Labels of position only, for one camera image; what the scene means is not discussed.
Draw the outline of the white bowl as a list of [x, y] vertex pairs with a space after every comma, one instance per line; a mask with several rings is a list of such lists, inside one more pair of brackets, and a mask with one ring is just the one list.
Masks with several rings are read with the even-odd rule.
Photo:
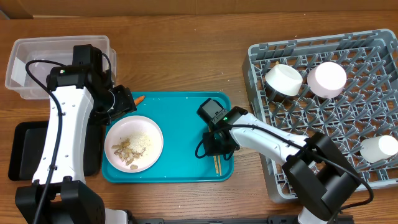
[[274, 90], [287, 96], [297, 95], [303, 83], [301, 74], [284, 64], [275, 65], [265, 74], [265, 80]]

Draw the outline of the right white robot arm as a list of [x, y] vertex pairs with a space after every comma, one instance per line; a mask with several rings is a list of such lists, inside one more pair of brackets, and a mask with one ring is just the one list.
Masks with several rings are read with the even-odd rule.
[[229, 160], [241, 147], [254, 149], [278, 163], [303, 205], [298, 223], [328, 223], [360, 186], [353, 166], [326, 134], [307, 137], [258, 120], [247, 110], [231, 110], [208, 98], [197, 115], [208, 125], [199, 146], [205, 156]]

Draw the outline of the wooden chopstick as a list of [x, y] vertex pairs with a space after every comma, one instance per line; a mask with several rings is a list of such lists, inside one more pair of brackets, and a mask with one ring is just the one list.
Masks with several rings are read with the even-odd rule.
[[216, 174], [219, 174], [220, 172], [219, 172], [219, 167], [218, 167], [218, 159], [217, 159], [217, 156], [213, 156], [213, 160], [214, 160], [214, 164], [215, 164], [215, 171], [216, 171]]
[[222, 175], [222, 167], [221, 167], [221, 157], [220, 157], [220, 155], [218, 155], [216, 157], [216, 163], [217, 163], [218, 173], [221, 176]]

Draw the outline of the white paper cup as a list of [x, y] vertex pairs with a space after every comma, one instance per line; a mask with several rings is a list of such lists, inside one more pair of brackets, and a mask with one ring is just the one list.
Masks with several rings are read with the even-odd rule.
[[397, 154], [397, 139], [388, 135], [365, 139], [361, 142], [361, 146], [363, 147], [360, 150], [362, 157], [370, 163], [388, 159]]

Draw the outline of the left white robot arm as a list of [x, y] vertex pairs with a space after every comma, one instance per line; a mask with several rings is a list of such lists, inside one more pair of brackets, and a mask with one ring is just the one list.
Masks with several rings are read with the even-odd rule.
[[39, 86], [49, 94], [50, 118], [32, 184], [16, 190], [27, 223], [134, 223], [128, 210], [113, 210], [85, 184], [84, 151], [89, 123], [107, 125], [136, 110], [130, 89], [103, 70], [109, 59], [88, 45], [73, 48], [72, 63], [54, 62]]

